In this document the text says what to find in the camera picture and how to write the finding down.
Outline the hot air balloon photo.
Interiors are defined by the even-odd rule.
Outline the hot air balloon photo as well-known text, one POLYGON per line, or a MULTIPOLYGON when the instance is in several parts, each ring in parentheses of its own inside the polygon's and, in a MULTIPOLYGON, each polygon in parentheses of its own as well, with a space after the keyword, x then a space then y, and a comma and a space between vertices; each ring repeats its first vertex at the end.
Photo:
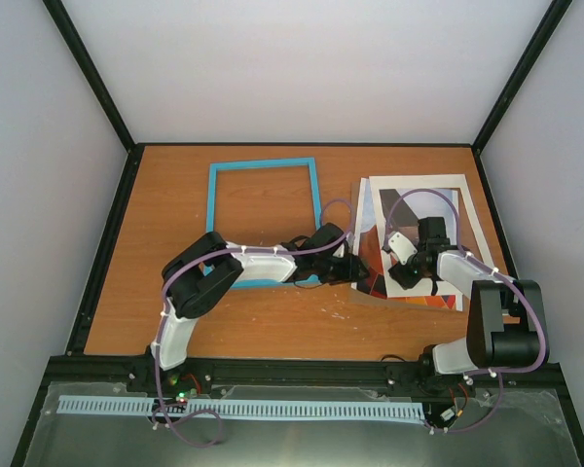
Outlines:
POLYGON ((391 279, 388 269, 397 264, 397 257, 383 247, 384 237, 399 233, 414 245, 419 243, 419 220, 441 217, 445 221, 449 240, 456 239, 456 219, 451 207, 441 197, 430 193, 408 194, 407 188, 374 190, 369 179, 360 182, 355 219, 353 252, 369 271, 369 276, 352 285, 352 289, 372 301, 386 301, 393 305, 436 307, 463 310, 463 297, 452 294, 420 296, 404 290, 391 279))

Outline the blue wooden picture frame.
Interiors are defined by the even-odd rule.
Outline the blue wooden picture frame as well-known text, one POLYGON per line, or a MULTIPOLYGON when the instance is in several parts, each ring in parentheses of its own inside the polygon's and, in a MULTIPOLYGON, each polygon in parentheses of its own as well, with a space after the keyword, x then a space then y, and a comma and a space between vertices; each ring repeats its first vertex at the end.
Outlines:
MULTIPOLYGON (((320 227, 320 216, 322 213, 322 205, 319 192, 317 168, 314 158, 288 158, 288 159, 267 159, 267 160, 252 160, 252 161, 237 161, 237 162, 214 162, 210 165, 209 176, 208 176, 208 194, 207 194, 207 207, 206 207, 206 231, 215 231, 215 219, 217 213, 217 180, 219 172, 223 171, 238 171, 238 170, 261 170, 261 169, 278 169, 278 168, 291 168, 291 167, 305 167, 308 170, 310 179, 310 194, 311 194, 311 205, 313 213, 313 230, 316 231, 320 227)), ((282 233, 276 234, 277 239, 281 240, 283 238, 282 233)), ((248 244, 249 248, 261 248, 261 249, 271 249, 272 246, 277 243, 288 242, 288 239, 283 239, 281 241, 275 242, 271 238, 268 239, 264 244, 258 245, 257 237, 251 237, 250 242, 241 241, 240 244, 248 244)), ((301 285, 319 285, 319 281, 316 276, 312 275, 309 279, 301 281, 301 285)), ((241 282, 239 285, 234 285, 233 289, 251 289, 251 288, 264 288, 264 287, 278 287, 285 284, 274 281, 271 278, 252 278, 248 282, 241 282)))

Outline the white picture mat board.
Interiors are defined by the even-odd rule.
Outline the white picture mat board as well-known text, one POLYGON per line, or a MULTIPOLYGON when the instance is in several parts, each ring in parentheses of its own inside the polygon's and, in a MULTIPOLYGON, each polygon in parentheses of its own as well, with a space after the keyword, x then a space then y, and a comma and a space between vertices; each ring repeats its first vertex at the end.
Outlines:
POLYGON ((491 265, 493 258, 463 174, 371 176, 379 239, 400 232, 416 246, 419 220, 441 217, 447 237, 491 265))

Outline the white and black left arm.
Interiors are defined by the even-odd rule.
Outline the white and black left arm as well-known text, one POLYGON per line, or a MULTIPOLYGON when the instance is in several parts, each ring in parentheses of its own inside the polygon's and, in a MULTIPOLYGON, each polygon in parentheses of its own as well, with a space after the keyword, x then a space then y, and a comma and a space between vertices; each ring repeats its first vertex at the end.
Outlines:
POLYGON ((247 246, 209 232, 169 262, 162 272, 161 324, 150 344, 155 360, 148 378, 161 391, 176 389, 181 364, 198 320, 219 304, 238 283, 299 284, 315 277, 320 284, 356 283, 369 277, 353 252, 347 234, 327 223, 271 247, 247 246))

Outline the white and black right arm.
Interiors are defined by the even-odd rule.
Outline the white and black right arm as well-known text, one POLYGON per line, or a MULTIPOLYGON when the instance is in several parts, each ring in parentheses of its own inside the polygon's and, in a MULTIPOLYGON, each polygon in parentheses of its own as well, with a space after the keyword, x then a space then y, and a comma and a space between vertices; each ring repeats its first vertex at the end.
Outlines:
POLYGON ((400 232, 385 241, 396 258, 389 276, 405 290, 428 279, 433 293, 446 282, 469 300, 465 337, 425 351, 434 373, 470 380, 481 374, 530 373, 544 365, 549 348, 539 285, 507 276, 453 244, 441 217, 419 220, 418 232, 417 243, 400 232))

